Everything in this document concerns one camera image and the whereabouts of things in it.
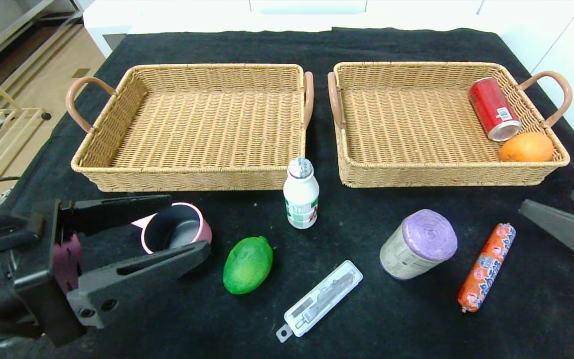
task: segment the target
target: table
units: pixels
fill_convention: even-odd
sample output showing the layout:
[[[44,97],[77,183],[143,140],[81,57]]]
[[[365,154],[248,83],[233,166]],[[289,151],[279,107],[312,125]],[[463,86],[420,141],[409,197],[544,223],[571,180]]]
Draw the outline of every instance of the table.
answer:
[[[525,198],[574,213],[574,132],[565,120],[554,130],[571,164],[540,186],[351,189],[340,183],[326,74],[340,61],[490,61],[517,82],[529,73],[495,34],[333,29],[326,32],[222,32],[130,35],[97,73],[116,86],[125,71],[144,63],[297,63],[314,73],[314,115],[307,157],[320,183],[320,216],[308,230],[292,228],[280,191],[177,192],[198,206],[214,230],[212,255],[193,272],[160,288],[103,330],[91,329],[61,348],[45,338],[9,348],[9,358],[172,357],[574,357],[574,253],[517,209]],[[555,107],[539,86],[527,94],[544,118]],[[87,86],[77,107],[96,118],[107,95]],[[94,199],[101,193],[70,169],[84,133],[66,115],[35,157],[4,212],[27,213],[55,197]],[[458,251],[446,263],[408,281],[380,267],[381,245],[410,213],[430,208],[450,220]],[[457,293],[498,222],[517,238],[494,288],[475,314],[463,314]],[[274,248],[267,280],[248,295],[222,284],[226,255],[239,239],[263,235]],[[142,253],[139,230],[126,226],[87,238],[83,269]],[[364,280],[305,336],[279,343],[283,313],[345,259]]]

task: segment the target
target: purple lid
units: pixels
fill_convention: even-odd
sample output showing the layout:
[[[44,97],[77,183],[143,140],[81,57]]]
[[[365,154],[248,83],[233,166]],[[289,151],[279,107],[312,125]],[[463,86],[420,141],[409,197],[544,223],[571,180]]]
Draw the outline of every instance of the purple lid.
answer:
[[[409,248],[429,261],[446,261],[457,250],[453,227],[442,214],[421,209],[405,218],[402,227]]]

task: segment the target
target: wicker basket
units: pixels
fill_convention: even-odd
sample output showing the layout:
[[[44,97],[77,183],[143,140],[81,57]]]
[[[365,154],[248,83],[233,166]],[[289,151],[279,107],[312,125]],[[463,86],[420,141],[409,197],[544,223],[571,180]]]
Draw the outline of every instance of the wicker basket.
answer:
[[[565,92],[564,104],[546,121],[524,93],[542,76]],[[467,98],[483,77],[497,79],[521,132],[552,140],[552,161],[499,160],[502,143],[485,136]],[[328,82],[340,178],[349,187],[525,186],[570,161],[551,125],[570,105],[572,91],[552,71],[517,84],[494,63],[339,63]]]
[[[110,93],[90,125],[73,98]],[[169,64],[129,69],[116,91],[77,80],[66,107],[88,132],[71,166],[102,191],[276,190],[305,155],[313,76],[296,64]]]

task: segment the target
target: cup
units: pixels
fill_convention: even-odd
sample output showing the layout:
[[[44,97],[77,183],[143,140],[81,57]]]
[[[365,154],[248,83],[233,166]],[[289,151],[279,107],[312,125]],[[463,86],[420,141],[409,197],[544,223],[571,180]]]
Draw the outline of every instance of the cup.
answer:
[[[212,243],[212,229],[195,206],[177,202],[171,207],[132,222],[141,227],[141,245],[148,254],[196,241]]]

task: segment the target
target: green fruit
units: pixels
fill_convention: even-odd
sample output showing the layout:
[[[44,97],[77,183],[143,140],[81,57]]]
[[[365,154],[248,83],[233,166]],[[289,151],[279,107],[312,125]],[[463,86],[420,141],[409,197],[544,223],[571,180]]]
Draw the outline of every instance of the green fruit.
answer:
[[[274,253],[267,239],[249,237],[237,243],[227,256],[223,284],[233,295],[243,295],[258,288],[272,268]]]

